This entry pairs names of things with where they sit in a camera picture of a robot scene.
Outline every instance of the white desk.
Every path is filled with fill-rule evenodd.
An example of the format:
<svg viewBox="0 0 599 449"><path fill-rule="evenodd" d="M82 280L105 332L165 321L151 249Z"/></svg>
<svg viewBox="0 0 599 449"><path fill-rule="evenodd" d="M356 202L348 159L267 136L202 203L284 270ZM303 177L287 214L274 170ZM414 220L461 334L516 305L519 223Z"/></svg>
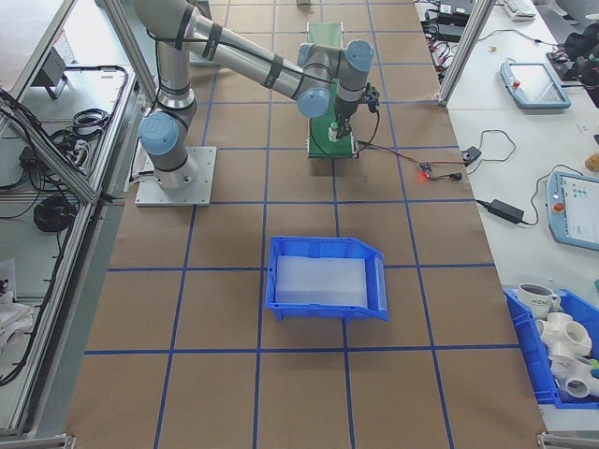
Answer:
<svg viewBox="0 0 599 449"><path fill-rule="evenodd" d="M534 22L512 22L496 7L481 35L498 29L518 29L527 36L554 42L537 16ZM468 61L449 104L449 116L461 150L478 146L484 129L503 129L518 145L503 163L484 162L470 176L477 199L494 198L525 210L524 219L534 219L530 197L535 182L557 164L565 164L585 175L584 160L599 151L593 134L599 134L599 109L583 89L567 89L572 107L557 112L530 112L519 109L504 87L499 67L506 59L518 62L547 62L551 47L535 44L516 33L499 33L479 42ZM483 158L505 157L510 143L499 134L486 134ZM599 304L593 282L599 278L599 253L557 243L548 228L545 183L541 182L535 205L539 224L532 228L515 226L481 208L481 219L489 239L497 271L504 285L537 282L548 287L573 291L590 303ZM565 411L541 406L549 430L596 430L597 411Z"/></svg>

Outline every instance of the blue plastic bin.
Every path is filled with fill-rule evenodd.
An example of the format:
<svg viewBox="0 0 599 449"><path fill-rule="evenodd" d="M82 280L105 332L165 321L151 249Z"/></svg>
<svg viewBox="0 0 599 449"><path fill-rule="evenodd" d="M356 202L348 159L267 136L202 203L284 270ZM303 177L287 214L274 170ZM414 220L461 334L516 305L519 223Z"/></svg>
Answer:
<svg viewBox="0 0 599 449"><path fill-rule="evenodd" d="M599 409L599 398L576 399L562 396L551 374L547 348L541 341L533 314L518 301L518 290L504 289L507 307L516 329L520 349L533 384L534 395L539 404L554 404L558 409ZM592 340L592 357L599 358L599 309L583 301L568 290L556 290L562 297L563 311L572 315L589 331Z"/></svg>
<svg viewBox="0 0 599 449"><path fill-rule="evenodd" d="M364 259L368 308L324 304L277 303L277 259L280 255L304 257L339 257ZM278 320L286 316L317 316L354 319L388 320L387 294L383 254L358 239L317 237L272 237L270 239L269 272L265 305Z"/></svg>

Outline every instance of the floor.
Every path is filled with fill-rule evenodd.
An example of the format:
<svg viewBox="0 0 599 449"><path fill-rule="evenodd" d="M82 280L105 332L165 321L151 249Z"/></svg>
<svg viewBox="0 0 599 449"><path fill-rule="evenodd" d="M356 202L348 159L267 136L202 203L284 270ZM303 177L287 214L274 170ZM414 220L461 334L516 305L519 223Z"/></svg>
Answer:
<svg viewBox="0 0 599 449"><path fill-rule="evenodd" d="M306 22L343 22L345 42L376 49L374 142L460 160L412 3L260 1L212 14L292 60ZM422 181L384 151L308 160L290 100L223 68L196 67L193 85L188 144L219 148L212 204L140 209L130 193L66 423L80 447L536 447L543 423L468 182ZM364 108L356 135L374 122ZM389 321L277 322L262 307L274 235L381 250Z"/></svg>

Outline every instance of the keyboard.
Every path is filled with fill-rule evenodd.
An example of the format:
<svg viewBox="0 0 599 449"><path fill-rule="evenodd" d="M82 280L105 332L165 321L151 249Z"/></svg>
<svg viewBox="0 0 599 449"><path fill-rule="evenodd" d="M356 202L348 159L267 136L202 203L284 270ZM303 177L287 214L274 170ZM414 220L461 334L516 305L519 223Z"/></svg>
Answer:
<svg viewBox="0 0 599 449"><path fill-rule="evenodd" d="M531 0L504 0L504 9L514 22L533 21L536 8Z"/></svg>

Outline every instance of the white foam insert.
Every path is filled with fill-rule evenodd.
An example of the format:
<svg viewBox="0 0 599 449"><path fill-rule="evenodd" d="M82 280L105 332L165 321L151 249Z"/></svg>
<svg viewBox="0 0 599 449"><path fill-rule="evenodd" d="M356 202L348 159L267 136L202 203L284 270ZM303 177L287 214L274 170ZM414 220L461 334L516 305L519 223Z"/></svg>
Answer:
<svg viewBox="0 0 599 449"><path fill-rule="evenodd" d="M276 301L367 308L364 259L277 258Z"/></svg>

